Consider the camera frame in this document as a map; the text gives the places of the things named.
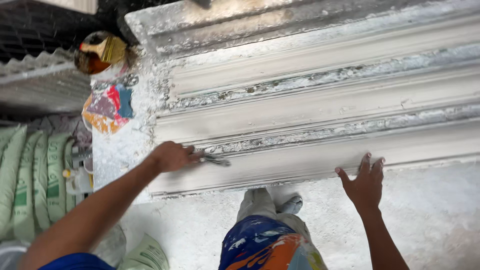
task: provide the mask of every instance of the brush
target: brush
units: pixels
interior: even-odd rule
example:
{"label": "brush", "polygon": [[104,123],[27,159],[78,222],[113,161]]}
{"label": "brush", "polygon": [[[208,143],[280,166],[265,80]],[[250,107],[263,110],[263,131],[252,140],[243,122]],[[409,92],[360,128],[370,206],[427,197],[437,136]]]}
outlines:
{"label": "brush", "polygon": [[224,167],[228,167],[231,165],[228,159],[216,154],[204,154],[202,161],[211,162]]}
{"label": "brush", "polygon": [[127,44],[119,37],[108,36],[102,43],[91,45],[86,43],[80,44],[80,50],[84,52],[94,52],[98,54],[102,62],[115,64],[125,57],[125,49]]}

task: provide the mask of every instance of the yellow cap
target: yellow cap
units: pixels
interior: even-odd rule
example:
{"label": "yellow cap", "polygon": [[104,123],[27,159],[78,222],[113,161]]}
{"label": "yellow cap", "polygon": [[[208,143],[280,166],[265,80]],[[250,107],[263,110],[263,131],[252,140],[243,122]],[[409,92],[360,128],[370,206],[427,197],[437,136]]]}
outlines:
{"label": "yellow cap", "polygon": [[64,169],[62,173],[63,177],[70,177],[71,174],[72,172],[69,169]]}

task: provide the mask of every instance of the concrete floor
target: concrete floor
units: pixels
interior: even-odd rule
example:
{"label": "concrete floor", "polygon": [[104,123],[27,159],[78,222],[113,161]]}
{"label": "concrete floor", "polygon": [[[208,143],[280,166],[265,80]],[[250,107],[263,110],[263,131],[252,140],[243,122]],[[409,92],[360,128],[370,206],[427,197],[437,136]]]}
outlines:
{"label": "concrete floor", "polygon": [[[413,269],[480,266],[480,165],[387,172],[380,203],[386,226]],[[360,217],[338,178],[269,188],[274,201],[303,197],[299,216],[330,270],[371,269]],[[164,249],[172,270],[218,267],[221,242],[234,225],[243,191],[132,206],[121,220],[127,251],[143,233]]]}

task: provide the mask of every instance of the dark background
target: dark background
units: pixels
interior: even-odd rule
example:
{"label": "dark background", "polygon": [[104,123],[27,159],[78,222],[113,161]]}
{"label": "dark background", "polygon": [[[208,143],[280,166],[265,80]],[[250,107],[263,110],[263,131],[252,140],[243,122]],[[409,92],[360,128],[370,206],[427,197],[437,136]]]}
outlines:
{"label": "dark background", "polygon": [[106,30],[122,37],[130,45],[137,41],[123,19],[139,9],[177,0],[99,0],[95,15],[83,14],[36,2],[13,0],[0,4],[0,61],[22,60],[56,48],[78,47],[90,33]]}

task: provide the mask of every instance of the hand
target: hand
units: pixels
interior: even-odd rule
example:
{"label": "hand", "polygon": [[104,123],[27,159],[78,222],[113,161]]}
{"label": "hand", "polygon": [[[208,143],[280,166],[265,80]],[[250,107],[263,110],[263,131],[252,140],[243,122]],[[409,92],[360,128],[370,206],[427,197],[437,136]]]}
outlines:
{"label": "hand", "polygon": [[183,147],[181,144],[168,141],[157,146],[147,159],[153,160],[161,172],[173,172],[187,164],[199,161],[203,153],[194,153],[194,150],[193,146]]}
{"label": "hand", "polygon": [[382,180],[384,178],[384,158],[380,158],[370,170],[370,157],[366,153],[361,161],[360,172],[357,178],[351,181],[347,173],[341,168],[335,168],[335,172],[342,179],[345,193],[355,205],[358,213],[362,215],[369,211],[378,211],[378,204],[382,198]]}

